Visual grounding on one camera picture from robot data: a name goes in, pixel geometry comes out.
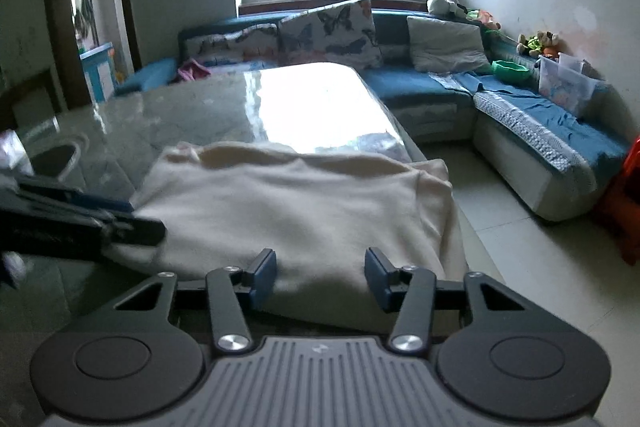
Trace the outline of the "green bowl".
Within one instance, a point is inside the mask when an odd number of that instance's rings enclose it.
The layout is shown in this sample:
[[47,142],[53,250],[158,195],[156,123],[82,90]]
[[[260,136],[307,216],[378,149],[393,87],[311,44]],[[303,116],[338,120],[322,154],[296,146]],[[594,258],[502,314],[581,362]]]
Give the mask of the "green bowl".
[[530,78],[530,70],[518,63],[497,60],[491,63],[491,74],[502,82],[521,86]]

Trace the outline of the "large butterfly cushion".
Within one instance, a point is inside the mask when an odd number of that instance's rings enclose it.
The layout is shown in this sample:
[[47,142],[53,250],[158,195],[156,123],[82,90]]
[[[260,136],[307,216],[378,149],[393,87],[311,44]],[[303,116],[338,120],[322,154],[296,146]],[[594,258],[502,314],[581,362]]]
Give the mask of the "large butterfly cushion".
[[331,62],[363,70],[383,63],[370,0],[348,0],[285,17],[278,31],[288,65]]

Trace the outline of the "white tissue pack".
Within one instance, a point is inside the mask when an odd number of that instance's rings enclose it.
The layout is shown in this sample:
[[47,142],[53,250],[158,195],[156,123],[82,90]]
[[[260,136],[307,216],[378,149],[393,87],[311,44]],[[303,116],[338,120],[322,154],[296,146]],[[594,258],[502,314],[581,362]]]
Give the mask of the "white tissue pack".
[[25,147],[13,130],[6,130],[0,133],[0,168],[28,174],[29,176],[34,173]]

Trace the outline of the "clear plastic storage box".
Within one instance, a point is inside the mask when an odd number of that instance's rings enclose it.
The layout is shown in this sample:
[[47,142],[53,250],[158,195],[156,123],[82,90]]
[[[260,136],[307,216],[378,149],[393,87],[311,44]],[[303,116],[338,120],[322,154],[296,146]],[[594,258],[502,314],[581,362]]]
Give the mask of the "clear plastic storage box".
[[547,57],[541,57],[538,64],[538,92],[576,118],[596,113],[608,94],[610,86],[605,81],[584,75],[580,69]]

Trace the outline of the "panda plush toy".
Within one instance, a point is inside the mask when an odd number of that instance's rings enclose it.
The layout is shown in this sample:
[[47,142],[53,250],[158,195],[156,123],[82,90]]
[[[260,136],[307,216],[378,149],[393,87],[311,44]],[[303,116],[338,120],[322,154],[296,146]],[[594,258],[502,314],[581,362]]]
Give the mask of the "panda plush toy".
[[427,13],[437,17],[465,18],[468,9],[458,0],[426,0]]

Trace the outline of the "red plastic stool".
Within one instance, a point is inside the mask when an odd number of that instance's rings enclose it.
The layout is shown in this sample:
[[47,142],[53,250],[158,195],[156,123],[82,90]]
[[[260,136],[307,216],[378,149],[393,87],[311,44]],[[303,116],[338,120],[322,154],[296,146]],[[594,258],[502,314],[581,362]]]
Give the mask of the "red plastic stool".
[[635,265],[639,261],[639,138],[606,192],[604,223],[620,257],[627,265]]

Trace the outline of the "long butterfly cushion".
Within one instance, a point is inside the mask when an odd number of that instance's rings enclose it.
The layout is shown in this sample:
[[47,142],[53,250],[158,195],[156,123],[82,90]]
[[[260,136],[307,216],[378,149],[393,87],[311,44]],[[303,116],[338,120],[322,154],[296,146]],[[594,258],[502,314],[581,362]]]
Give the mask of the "long butterfly cushion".
[[186,39],[187,58],[207,66],[241,63],[277,63],[279,33],[276,24],[257,24],[228,34],[210,34]]

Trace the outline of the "green brown plush toys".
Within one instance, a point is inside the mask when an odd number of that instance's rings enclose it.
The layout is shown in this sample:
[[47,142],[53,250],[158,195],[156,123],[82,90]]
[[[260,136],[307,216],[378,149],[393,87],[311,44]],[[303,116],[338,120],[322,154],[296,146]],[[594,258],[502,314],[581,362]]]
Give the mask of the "green brown plush toys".
[[556,61],[560,55],[561,39],[551,31],[537,31],[535,35],[526,37],[519,35],[516,53],[533,58],[545,57]]

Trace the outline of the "pink cloth on sofa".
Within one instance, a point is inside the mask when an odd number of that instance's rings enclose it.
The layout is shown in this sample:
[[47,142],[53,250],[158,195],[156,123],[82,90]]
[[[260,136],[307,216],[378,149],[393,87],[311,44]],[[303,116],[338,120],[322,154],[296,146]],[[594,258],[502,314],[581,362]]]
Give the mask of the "pink cloth on sofa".
[[193,82],[207,78],[212,75],[212,71],[198,61],[189,58],[177,69],[177,80],[179,82]]

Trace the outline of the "teal corner sofa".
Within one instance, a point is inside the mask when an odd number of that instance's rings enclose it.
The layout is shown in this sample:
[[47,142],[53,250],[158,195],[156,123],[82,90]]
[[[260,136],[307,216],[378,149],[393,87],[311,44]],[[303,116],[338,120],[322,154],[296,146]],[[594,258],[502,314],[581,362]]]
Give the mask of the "teal corner sofa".
[[[189,60],[186,39],[228,34],[257,24],[278,26],[280,20],[301,12],[240,16],[184,30],[177,56],[143,67],[115,92],[122,96],[178,81],[178,67]],[[474,72],[437,74],[414,69],[408,16],[477,26],[487,55],[488,33],[482,25],[373,6],[372,14],[383,63],[378,68],[352,69],[414,141],[471,140],[529,209],[549,221],[564,221],[590,210],[622,169],[629,152],[626,141],[588,118],[576,118],[526,84],[500,81],[491,74],[490,63]],[[282,58],[280,37],[279,48],[277,63],[206,67],[214,75],[293,66]]]

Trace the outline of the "cream knit garment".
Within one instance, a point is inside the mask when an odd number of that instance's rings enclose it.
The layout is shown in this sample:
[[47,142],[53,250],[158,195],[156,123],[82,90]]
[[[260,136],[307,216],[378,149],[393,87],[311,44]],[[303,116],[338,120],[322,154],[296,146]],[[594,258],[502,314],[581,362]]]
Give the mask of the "cream knit garment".
[[299,154],[222,142],[168,147],[132,198],[166,227],[156,247],[116,245],[112,260],[145,274],[196,280],[246,267],[272,249],[278,276],[265,310],[380,333],[392,319],[371,295],[364,254],[417,265],[445,281],[468,266],[446,164],[381,154]]

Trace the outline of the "blue white cabinet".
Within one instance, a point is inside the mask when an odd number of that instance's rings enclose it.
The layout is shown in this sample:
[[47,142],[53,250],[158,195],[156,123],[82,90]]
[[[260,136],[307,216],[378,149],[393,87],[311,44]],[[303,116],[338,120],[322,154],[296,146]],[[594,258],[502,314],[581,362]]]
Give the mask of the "blue white cabinet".
[[93,104],[106,102],[115,93],[114,54],[114,46],[108,42],[79,55]]

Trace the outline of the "grey plain cushion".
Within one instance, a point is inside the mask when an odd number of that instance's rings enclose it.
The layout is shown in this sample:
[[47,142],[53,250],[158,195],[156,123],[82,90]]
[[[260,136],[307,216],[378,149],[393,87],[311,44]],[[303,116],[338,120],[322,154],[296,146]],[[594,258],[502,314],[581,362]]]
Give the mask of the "grey plain cushion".
[[407,26],[410,58],[418,72],[474,72],[489,66],[477,26],[418,16],[408,16]]

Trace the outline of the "orange plush toy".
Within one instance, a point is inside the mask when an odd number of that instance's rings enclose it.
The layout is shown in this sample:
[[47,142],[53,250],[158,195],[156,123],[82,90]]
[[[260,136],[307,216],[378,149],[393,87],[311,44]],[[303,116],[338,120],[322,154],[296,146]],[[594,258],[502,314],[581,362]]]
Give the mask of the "orange plush toy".
[[497,31],[501,29],[501,25],[495,17],[485,10],[469,10],[466,18],[472,22],[480,23],[486,30]]

